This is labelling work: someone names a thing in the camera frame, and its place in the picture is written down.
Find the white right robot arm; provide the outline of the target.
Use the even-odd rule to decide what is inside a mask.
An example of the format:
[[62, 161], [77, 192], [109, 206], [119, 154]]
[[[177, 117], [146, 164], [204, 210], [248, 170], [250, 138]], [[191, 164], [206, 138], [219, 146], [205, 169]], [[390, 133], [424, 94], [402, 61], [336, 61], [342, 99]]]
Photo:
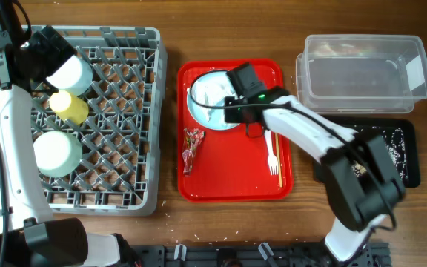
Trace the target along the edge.
[[370, 236], [391, 220], [406, 188], [389, 155], [385, 140], [372, 129], [358, 132], [313, 112], [286, 89], [271, 89], [246, 62], [226, 73], [235, 96], [225, 99], [227, 122], [260, 123], [314, 158], [322, 169], [328, 204], [335, 220], [324, 239], [337, 263], [350, 263]]

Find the green bowl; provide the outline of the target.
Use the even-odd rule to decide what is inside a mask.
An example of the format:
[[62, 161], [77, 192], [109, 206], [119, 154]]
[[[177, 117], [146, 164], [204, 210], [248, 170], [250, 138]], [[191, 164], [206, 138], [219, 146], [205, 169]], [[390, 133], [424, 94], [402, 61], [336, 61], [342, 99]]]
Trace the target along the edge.
[[64, 177], [74, 171], [82, 158], [82, 144], [72, 134], [43, 133], [33, 143], [39, 171], [48, 177]]

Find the rice and peanut waste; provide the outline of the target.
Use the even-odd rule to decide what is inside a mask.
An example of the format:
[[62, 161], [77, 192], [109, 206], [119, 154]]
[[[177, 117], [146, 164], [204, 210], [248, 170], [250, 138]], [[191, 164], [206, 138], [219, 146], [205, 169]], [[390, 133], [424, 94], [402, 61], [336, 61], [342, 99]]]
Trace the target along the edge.
[[390, 126], [375, 126], [375, 125], [352, 125], [351, 128], [357, 132], [363, 132], [367, 130], [376, 130], [380, 133], [381, 137], [385, 141], [385, 146], [388, 150], [404, 186], [408, 185], [408, 167], [407, 167], [407, 156], [406, 156], [406, 144], [405, 134], [400, 127]]

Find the red snack wrapper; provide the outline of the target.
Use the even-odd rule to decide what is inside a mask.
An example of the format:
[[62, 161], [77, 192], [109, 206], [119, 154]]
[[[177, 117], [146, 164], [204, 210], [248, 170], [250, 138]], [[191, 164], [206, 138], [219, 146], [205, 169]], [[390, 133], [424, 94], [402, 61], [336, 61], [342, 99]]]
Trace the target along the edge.
[[189, 175], [193, 169], [196, 152], [205, 137], [205, 132], [198, 128], [185, 128], [182, 146], [183, 174]]

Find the light blue bowl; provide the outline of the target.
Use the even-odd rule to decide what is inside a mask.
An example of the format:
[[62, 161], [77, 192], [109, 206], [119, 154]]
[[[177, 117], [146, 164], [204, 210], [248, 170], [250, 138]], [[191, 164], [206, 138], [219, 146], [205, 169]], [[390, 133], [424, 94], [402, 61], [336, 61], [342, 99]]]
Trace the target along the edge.
[[93, 71], [85, 60], [71, 56], [47, 81], [59, 90], [80, 96], [89, 89]]

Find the wooden chopstick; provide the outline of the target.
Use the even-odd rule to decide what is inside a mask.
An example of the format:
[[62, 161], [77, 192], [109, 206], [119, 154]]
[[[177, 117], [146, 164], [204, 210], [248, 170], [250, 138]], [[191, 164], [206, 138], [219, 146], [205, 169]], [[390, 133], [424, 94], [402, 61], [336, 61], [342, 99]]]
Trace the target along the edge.
[[276, 147], [276, 157], [277, 157], [277, 164], [278, 164], [278, 180], [279, 180], [279, 188], [283, 188], [283, 182], [282, 182], [282, 168], [281, 168], [281, 159], [280, 159], [280, 150], [279, 150], [279, 137], [278, 134], [274, 134], [275, 139], [275, 147]]

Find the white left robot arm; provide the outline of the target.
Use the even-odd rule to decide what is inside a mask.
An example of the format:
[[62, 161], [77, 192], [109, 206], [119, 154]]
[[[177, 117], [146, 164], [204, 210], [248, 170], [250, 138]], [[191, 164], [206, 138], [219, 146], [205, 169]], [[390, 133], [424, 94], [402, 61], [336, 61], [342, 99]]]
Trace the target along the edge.
[[33, 151], [32, 83], [53, 75], [74, 47], [52, 27], [21, 23], [18, 1], [0, 1], [0, 266], [140, 266], [119, 234], [88, 234], [55, 220]]

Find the yellow cup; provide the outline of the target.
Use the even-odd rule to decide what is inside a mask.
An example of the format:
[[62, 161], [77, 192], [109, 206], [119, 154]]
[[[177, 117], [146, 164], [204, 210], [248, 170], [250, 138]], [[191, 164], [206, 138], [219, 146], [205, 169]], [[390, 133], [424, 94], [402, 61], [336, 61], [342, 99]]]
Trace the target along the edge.
[[66, 90], [54, 93], [49, 99], [49, 106], [63, 121], [69, 119], [80, 125], [88, 118], [87, 103]]

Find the white plastic fork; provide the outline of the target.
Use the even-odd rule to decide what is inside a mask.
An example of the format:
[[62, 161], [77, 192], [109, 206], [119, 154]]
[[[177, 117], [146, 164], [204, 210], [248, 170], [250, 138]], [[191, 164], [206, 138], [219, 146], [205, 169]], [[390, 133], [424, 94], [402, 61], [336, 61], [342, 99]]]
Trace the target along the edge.
[[277, 156], [274, 154], [271, 131], [265, 130], [264, 137], [265, 137], [265, 143], [266, 143], [266, 147], [267, 147], [267, 151], [268, 151], [267, 161], [268, 161], [269, 171], [270, 171], [271, 175], [278, 175], [279, 174], [279, 163], [277, 160]]

